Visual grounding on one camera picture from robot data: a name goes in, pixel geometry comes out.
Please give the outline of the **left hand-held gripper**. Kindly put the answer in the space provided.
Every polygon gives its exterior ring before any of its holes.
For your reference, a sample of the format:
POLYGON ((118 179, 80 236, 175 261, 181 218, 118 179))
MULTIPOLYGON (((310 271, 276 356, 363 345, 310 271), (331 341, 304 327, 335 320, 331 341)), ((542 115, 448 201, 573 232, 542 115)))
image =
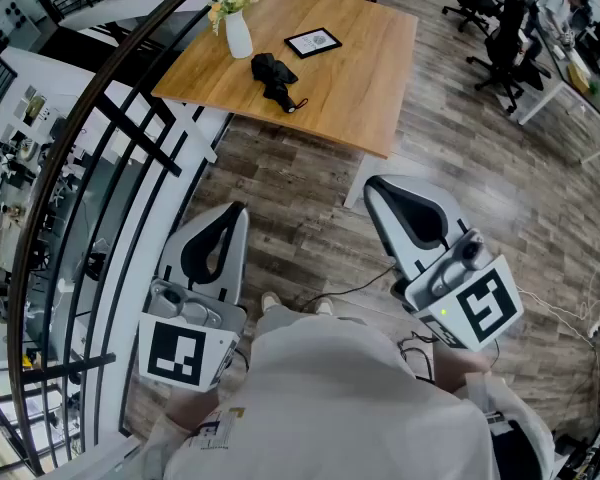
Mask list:
POLYGON ((166 281, 152 281, 149 309, 139 320, 142 376, 196 392, 217 387, 247 321, 235 305, 248 228, 246 206, 234 201, 197 215, 169 237, 158 268, 166 281))

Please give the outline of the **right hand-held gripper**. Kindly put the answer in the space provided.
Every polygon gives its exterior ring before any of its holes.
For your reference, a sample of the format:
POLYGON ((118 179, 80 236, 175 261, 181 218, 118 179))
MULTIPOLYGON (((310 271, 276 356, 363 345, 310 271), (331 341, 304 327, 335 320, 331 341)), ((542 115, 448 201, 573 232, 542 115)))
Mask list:
POLYGON ((445 189, 414 177, 374 175, 364 202, 401 279, 393 296, 450 348, 480 351, 523 313, 504 256, 468 230, 445 189))

